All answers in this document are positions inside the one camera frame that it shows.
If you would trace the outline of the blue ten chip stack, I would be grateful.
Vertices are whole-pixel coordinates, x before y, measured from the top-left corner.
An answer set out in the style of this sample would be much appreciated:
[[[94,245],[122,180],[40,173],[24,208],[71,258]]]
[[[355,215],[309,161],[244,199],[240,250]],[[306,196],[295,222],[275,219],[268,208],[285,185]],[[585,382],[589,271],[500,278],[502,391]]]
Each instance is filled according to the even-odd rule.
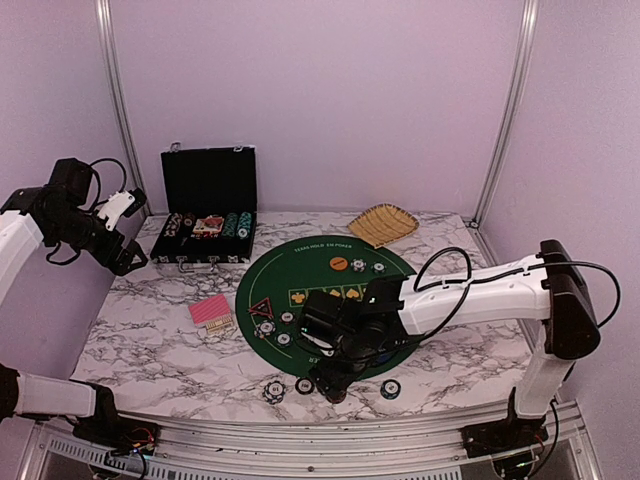
[[[269,382],[263,389],[263,398],[270,405],[282,402],[285,394],[286,386],[278,380]]]

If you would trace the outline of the placed ten chips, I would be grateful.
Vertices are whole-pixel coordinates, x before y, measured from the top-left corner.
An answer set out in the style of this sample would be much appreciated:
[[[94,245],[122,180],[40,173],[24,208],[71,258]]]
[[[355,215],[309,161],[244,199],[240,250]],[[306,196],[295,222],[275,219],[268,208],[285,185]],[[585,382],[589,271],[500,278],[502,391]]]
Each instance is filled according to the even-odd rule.
[[[264,339],[276,332],[276,324],[271,320],[265,320],[255,326],[254,335],[259,339]]]
[[[355,272],[363,272],[366,270],[366,262],[361,258],[353,259],[351,262],[351,268]]]

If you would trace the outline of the green fifty chip stack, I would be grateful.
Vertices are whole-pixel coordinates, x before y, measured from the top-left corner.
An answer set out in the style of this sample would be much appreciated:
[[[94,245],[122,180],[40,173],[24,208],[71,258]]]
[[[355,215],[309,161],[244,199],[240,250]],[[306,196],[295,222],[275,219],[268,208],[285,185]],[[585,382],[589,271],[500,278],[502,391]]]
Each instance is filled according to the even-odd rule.
[[[401,393],[401,384],[395,379],[388,379],[380,386],[380,395],[386,400],[394,400]]]

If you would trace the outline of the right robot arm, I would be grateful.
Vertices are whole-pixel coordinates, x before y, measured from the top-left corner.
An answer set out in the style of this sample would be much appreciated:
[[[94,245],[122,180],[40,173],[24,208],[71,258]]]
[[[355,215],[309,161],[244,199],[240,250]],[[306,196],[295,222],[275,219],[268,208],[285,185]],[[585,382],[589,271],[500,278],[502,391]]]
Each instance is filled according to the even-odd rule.
[[[362,299],[309,293],[298,329],[331,351],[308,373],[330,402],[382,357],[411,349],[446,326],[505,319],[541,324],[526,373],[516,385],[513,412],[501,419],[495,438],[515,448],[534,431],[571,366],[601,341],[582,263],[572,261],[556,240],[534,255],[504,265],[465,269],[461,277],[376,276]]]

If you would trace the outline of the red-backed playing card deck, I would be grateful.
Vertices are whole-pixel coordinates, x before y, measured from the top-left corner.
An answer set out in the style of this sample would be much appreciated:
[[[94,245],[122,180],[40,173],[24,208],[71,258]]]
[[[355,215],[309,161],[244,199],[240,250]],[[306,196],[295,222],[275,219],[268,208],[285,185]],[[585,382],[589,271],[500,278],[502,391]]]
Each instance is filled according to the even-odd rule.
[[[204,328],[207,334],[214,334],[234,325],[233,313],[223,294],[192,304],[188,311],[194,325]]]

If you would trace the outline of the triangular all-in button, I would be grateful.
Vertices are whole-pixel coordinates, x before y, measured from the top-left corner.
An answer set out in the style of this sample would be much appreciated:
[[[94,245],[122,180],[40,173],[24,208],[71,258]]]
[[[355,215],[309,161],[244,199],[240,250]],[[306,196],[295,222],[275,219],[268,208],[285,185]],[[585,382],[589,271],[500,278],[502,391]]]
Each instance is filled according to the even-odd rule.
[[[264,299],[258,301],[256,304],[252,305],[248,312],[251,315],[258,315],[266,318],[273,317],[273,308],[271,304],[271,300],[269,297],[265,297]]]

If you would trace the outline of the hundred chip front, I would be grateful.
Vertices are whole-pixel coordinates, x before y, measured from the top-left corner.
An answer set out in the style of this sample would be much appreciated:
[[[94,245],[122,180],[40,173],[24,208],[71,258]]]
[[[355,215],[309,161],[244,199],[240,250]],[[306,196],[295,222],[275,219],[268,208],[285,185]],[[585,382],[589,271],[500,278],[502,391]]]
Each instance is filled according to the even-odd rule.
[[[294,388],[296,392],[299,393],[300,395],[309,395],[314,391],[315,385],[312,380],[304,377],[304,378],[297,379],[297,381],[295,382]]]

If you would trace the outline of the placed fifty chip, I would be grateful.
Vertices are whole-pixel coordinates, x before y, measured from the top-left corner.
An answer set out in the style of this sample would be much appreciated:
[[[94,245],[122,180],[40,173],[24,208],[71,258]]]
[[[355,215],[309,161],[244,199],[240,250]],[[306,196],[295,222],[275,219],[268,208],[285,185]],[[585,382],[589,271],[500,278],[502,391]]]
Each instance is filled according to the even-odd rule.
[[[386,271],[386,266],[383,263],[376,262],[372,265],[372,271],[377,274],[382,274]]]
[[[293,337],[288,332],[279,333],[276,336],[276,343],[280,348],[289,347],[293,343]]]

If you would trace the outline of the orange hundred chip stack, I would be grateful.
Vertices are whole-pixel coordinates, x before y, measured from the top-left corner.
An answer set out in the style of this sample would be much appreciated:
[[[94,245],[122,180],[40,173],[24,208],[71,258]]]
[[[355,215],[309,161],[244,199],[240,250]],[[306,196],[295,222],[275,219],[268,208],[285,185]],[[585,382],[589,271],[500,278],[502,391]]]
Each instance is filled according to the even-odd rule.
[[[345,394],[337,395],[337,396],[328,396],[327,400],[332,404],[339,404],[343,402],[346,398]]]

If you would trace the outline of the orange big blind button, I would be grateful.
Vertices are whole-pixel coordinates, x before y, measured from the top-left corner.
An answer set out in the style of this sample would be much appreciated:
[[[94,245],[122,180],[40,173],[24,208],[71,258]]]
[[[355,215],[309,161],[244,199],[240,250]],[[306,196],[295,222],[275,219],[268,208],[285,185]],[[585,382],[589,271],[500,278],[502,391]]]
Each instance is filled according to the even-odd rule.
[[[334,271],[344,271],[350,266],[350,263],[346,258],[337,256],[330,259],[329,266]]]

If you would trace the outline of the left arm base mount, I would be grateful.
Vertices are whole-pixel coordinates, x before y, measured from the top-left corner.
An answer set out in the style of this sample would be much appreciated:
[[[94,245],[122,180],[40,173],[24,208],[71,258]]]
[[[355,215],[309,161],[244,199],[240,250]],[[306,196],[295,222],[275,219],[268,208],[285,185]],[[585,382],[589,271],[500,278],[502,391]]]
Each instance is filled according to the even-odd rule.
[[[156,423],[122,417],[116,420],[81,418],[73,428],[75,437],[109,447],[117,453],[146,447],[153,451],[159,432]]]

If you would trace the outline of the placed hundred chip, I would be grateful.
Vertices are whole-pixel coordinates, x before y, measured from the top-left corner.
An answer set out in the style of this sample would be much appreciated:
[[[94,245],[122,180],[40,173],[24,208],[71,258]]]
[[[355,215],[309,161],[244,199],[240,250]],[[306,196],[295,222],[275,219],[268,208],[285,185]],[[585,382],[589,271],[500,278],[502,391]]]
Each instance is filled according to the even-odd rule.
[[[290,311],[285,311],[280,315],[280,321],[285,325],[289,325],[295,321],[295,314]]]

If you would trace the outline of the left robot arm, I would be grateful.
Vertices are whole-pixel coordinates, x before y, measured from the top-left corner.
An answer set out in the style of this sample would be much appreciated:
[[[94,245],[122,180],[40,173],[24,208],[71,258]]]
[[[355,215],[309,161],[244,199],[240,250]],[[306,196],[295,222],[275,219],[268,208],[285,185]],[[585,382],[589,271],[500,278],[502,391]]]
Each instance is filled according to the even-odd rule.
[[[107,200],[87,200],[101,179],[93,164],[76,158],[56,161],[41,187],[11,194],[1,208],[1,292],[8,293],[18,273],[41,246],[75,254],[88,252],[116,276],[144,267],[140,245],[126,240],[116,226],[146,202],[145,193],[121,188]],[[1,416],[69,417],[76,429],[90,431],[106,445],[126,436],[129,422],[119,415],[113,392],[100,385],[60,380],[2,367]]]

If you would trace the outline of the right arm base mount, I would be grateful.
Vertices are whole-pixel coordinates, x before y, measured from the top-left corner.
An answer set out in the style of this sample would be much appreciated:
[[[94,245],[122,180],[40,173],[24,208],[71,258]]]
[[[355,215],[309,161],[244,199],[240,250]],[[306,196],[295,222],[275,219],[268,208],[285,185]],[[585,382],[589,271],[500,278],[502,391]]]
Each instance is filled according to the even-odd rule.
[[[549,438],[543,425],[531,422],[508,424],[505,420],[463,427],[461,436],[469,458],[529,447]]]

